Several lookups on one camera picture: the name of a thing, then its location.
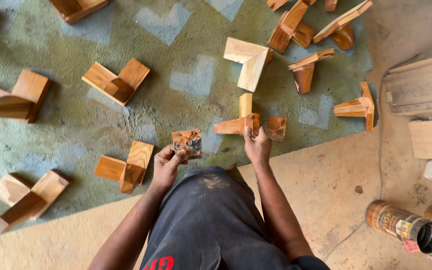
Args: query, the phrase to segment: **person's right hand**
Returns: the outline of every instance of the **person's right hand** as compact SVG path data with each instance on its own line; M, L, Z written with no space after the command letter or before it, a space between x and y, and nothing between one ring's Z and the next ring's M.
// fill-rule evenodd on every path
M244 128L244 150L246 155L253 164L256 165L269 165L269 156L271 155L272 140L266 134L265 129L259 127L259 135L253 139L251 135L251 128L249 126Z

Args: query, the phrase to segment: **wooden bracket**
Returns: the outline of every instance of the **wooden bracket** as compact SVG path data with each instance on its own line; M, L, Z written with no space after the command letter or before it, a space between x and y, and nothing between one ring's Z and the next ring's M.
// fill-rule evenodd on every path
M34 123L50 85L47 77L23 69L11 93L0 89L0 117Z
M69 25L93 14L104 6L109 0L49 0L61 18Z
M149 73L149 68L131 58L118 76L98 62L81 78L121 106L126 106Z
M334 106L335 116L366 117L366 131L373 130L375 103L367 82L361 84L362 97Z
M311 90L315 63L333 56L334 53L335 49L327 49L314 53L288 66L289 70L293 72L298 94L308 93Z
M255 92L264 66L273 59L274 50L238 40L227 38L224 59L243 64L237 87Z
M244 135L244 128L251 128L251 135L259 135L259 114L251 113L245 117L218 123L213 126L213 134L239 134Z
M330 24L328 24L325 28L323 28L321 30L321 32L319 32L317 35L315 35L312 38L313 43L320 42L321 40L324 40L327 37L329 37L334 32L336 32L336 31L340 30L341 28L345 27L351 20L359 17L361 14L363 14L363 12L365 12L366 10L368 10L369 7L371 7L372 5L373 5L373 1L372 0L365 0L363 3L360 3L359 5L357 5L356 7L354 7L353 9L349 10L348 12L346 12L345 14L337 17ZM344 33L346 33L347 35L349 35L351 33L351 36L345 37L345 39L346 40L352 40L354 42L354 38L353 38L353 35L352 35L352 30L351 30L351 32L349 32L348 28L346 28L346 30L340 32L339 35L343 35ZM347 50L347 49L351 48L351 46L352 46L352 44L351 44L350 47L347 47L347 46L349 46L349 43L347 43L347 42L345 42L344 44L346 46L343 46L341 48L342 50Z

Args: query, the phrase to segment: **concrete floor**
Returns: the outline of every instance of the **concrete floor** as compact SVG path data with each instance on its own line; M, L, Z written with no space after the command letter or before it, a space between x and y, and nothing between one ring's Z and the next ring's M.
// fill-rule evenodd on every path
M432 50L432 0L375 0L364 20L374 64L368 80L377 86L389 67ZM408 254L400 242L365 224L358 228L379 193L381 127L381 199L419 215L432 203L432 182L421 178L426 161L413 157L408 120L392 116L384 100L380 109L383 123L373 132L276 156L271 166L313 251L331 269L432 270L427 255ZM239 170L257 192L251 165ZM355 192L357 186L363 193ZM85 269L139 198L0 236L0 269Z

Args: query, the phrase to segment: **hand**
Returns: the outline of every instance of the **hand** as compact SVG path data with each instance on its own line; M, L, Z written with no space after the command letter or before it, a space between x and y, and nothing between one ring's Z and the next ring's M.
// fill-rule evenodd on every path
M259 127L259 135L253 139L251 136L251 128L249 126L244 129L244 150L246 155L253 164L259 166L269 165L269 156L271 155L271 143L272 140L266 134L265 129Z
M188 164L186 150L174 154L172 144L166 146L154 156L154 174L151 185L164 189L166 192L173 186L178 173L178 166Z

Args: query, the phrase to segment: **glued wood piece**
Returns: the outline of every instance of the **glued wood piece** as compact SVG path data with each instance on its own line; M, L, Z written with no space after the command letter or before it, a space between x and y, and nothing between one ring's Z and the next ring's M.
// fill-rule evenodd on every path
M255 92L263 68L273 59L273 54L268 47L228 37L224 59L243 64L237 86Z
M351 22L346 23L343 27L331 34L331 38L341 50L347 50L354 45L353 27Z
M328 24L325 28L323 28L315 37L313 37L312 41L314 43L320 42L321 40L329 37L330 34L337 31L339 28L343 27L345 24L349 23L351 20L359 17L363 12L365 12L369 7L373 5L372 0L365 0L360 3L356 7L352 8L345 14L337 17L330 24Z
M126 163L124 161L101 155L96 169L94 170L94 175L113 181L119 181L125 167Z
M246 117L218 123L213 126L213 134L238 134L244 135L244 128L251 128L251 135L255 138L259 135L259 114L251 113Z
M203 157L203 147L201 142L201 130L187 130L172 132L174 152L179 153L186 150L187 159L194 160Z
M34 184L31 191L43 199L46 205L33 215L33 220L41 217L71 182L71 179L55 169L51 169L43 175Z
M284 142L286 137L286 118L270 116L268 135L273 141Z
M33 192L0 216L0 234L27 220L46 205L46 201Z
M239 117L245 117L253 112L253 94L246 93L239 97Z
M146 170L148 168L151 155L153 154L154 147L155 146L152 144L147 144L139 141L133 141L132 143L126 163L128 165L142 168L141 176L139 177L139 179L137 179L136 182L134 182L137 187L141 187L141 185L143 184L143 180L145 179Z
M84 17L93 14L104 6L109 0L50 0L63 21L72 25Z
M31 187L18 174L6 174L0 179L0 201L11 207L31 192Z
M0 97L0 117L27 119L33 102L14 95Z

